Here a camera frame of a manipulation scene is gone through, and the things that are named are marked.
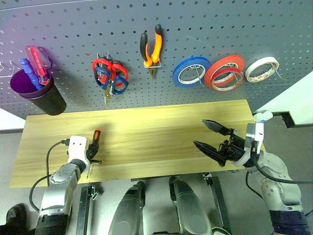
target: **white wall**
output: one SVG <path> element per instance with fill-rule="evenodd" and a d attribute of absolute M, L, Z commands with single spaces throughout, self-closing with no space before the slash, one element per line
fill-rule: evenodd
<path fill-rule="evenodd" d="M 296 125 L 313 124 L 313 71 L 257 112 L 290 112 Z"/>
<path fill-rule="evenodd" d="M 0 130 L 23 129 L 25 120 L 0 109 Z"/>

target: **tape roll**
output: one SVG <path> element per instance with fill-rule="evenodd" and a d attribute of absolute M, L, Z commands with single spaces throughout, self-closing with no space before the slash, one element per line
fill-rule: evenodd
<path fill-rule="evenodd" d="M 218 76 L 220 76 L 224 73 L 231 73 L 231 75 L 237 79 L 237 77 L 235 77 L 235 74 L 236 74 L 236 75 L 240 76 L 240 78 L 237 81 L 237 83 L 235 83 L 234 85 L 232 85 L 230 87 L 226 87 L 226 88 L 221 88 L 220 86 L 222 86 L 222 85 L 220 83 L 215 84 L 214 81 Z M 229 91 L 232 91 L 232 90 L 238 88 L 243 83 L 243 81 L 244 81 L 243 71 L 241 69 L 238 69 L 238 68 L 229 67 L 229 68 L 225 68 L 225 69 L 219 70 L 216 73 L 214 73 L 214 75 L 212 77 L 212 81 L 211 81 L 211 87 L 218 92 L 229 92 Z"/>
<path fill-rule="evenodd" d="M 205 84 L 209 87 L 212 87 L 211 81 L 212 81 L 213 75 L 218 70 L 220 70 L 222 67 L 226 67 L 226 66 L 243 70 L 245 67 L 245 61 L 244 61 L 243 57 L 241 57 L 240 55 L 229 55 L 229 56 L 224 57 L 223 59 L 217 61 L 205 73 L 205 76 L 204 76 Z M 235 76 L 233 74 L 229 74 L 228 76 L 226 76 L 220 80 L 214 81 L 214 84 L 217 86 L 222 86 L 222 85 L 225 85 L 228 82 L 232 81 L 233 79 L 235 79 Z"/>
<path fill-rule="evenodd" d="M 252 74 L 252 72 L 254 70 L 256 70 L 258 67 L 260 67 L 262 65 L 266 65 L 266 64 L 270 64 L 270 65 L 272 65 L 272 67 L 259 76 L 250 77 L 250 75 Z M 278 67 L 279 67 L 279 63 L 274 57 L 264 57 L 260 60 L 255 61 L 252 65 L 249 66 L 249 68 L 247 68 L 247 70 L 245 72 L 246 79 L 248 82 L 263 81 L 263 80 L 267 79 L 268 77 L 272 76 L 276 72 Z"/>
<path fill-rule="evenodd" d="M 191 57 L 189 59 L 186 59 L 182 61 L 180 64 L 176 66 L 176 68 L 173 71 L 173 81 L 175 85 L 180 87 L 194 87 L 196 85 L 199 85 L 200 82 L 203 83 L 203 78 L 205 75 L 205 72 L 209 69 L 211 66 L 211 63 L 204 57 Z M 181 78 L 182 73 L 188 69 L 200 69 L 202 68 L 202 71 L 199 72 L 199 76 L 197 75 L 195 78 L 191 80 L 183 80 Z"/>

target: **black cup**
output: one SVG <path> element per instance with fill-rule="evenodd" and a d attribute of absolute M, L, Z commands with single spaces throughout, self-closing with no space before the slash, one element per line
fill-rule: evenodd
<path fill-rule="evenodd" d="M 31 83 L 24 70 L 18 71 L 10 81 L 11 88 L 21 97 L 28 99 L 48 115 L 58 115 L 64 112 L 67 104 L 54 84 L 50 76 L 49 83 L 37 90 Z"/>

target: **scissors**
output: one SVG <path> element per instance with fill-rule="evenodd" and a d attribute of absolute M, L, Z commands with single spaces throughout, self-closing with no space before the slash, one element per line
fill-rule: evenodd
<path fill-rule="evenodd" d="M 121 62 L 97 58 L 93 61 L 91 68 L 96 83 L 104 90 L 105 104 L 110 101 L 111 95 L 123 94 L 126 91 L 129 84 L 128 72 Z"/>

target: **red tape roll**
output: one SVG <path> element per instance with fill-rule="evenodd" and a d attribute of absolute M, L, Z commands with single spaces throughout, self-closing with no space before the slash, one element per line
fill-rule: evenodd
<path fill-rule="evenodd" d="M 221 87 L 220 87 L 220 86 L 222 86 L 221 83 L 218 83 L 218 85 L 214 83 L 214 80 L 215 80 L 218 76 L 220 76 L 220 75 L 222 75 L 222 74 L 224 74 L 224 73 L 229 73 L 229 72 L 232 73 L 232 76 L 233 76 L 234 78 L 236 78 L 234 74 L 237 74 L 237 75 L 240 76 L 240 79 L 239 79 L 239 81 L 238 81 L 237 83 L 235 83 L 235 84 L 232 85 L 231 87 L 227 87 L 227 88 L 221 88 Z M 244 74 L 243 74 L 242 70 L 240 70 L 240 69 L 238 69 L 238 68 L 226 68 L 226 69 L 222 69 L 222 70 L 219 70 L 219 71 L 217 71 L 216 73 L 214 73 L 214 75 L 213 75 L 213 77 L 212 77 L 212 81 L 211 81 L 211 87 L 212 87 L 214 90 L 218 91 L 218 92 L 229 92 L 229 91 L 232 91 L 232 90 L 238 88 L 238 87 L 243 83 L 243 81 L 244 81 Z"/>
<path fill-rule="evenodd" d="M 243 57 L 241 57 L 240 55 L 229 55 L 229 56 L 224 57 L 223 59 L 217 61 L 205 73 L 204 82 L 206 83 L 207 86 L 212 87 L 211 81 L 213 79 L 214 74 L 218 70 L 220 70 L 223 66 L 235 66 L 232 68 L 237 68 L 237 69 L 240 69 L 242 71 L 245 67 L 245 61 L 244 61 Z M 230 74 L 230 75 L 226 76 L 225 78 L 214 81 L 214 85 L 220 87 L 220 86 L 225 85 L 228 82 L 232 81 L 233 79 L 235 79 L 235 76 L 233 74 Z"/>

